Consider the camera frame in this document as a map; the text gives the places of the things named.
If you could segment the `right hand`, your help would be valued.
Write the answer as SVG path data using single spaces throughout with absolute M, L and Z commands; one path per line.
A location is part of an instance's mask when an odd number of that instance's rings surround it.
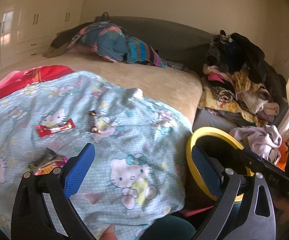
M 278 210 L 277 224 L 284 225 L 289 222 L 289 199 L 275 196 L 272 198 L 274 207 Z

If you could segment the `left hand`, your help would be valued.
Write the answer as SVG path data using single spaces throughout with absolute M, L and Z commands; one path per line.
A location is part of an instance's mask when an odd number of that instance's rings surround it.
M 115 226 L 111 224 L 100 236 L 99 240 L 117 240 L 115 235 Z

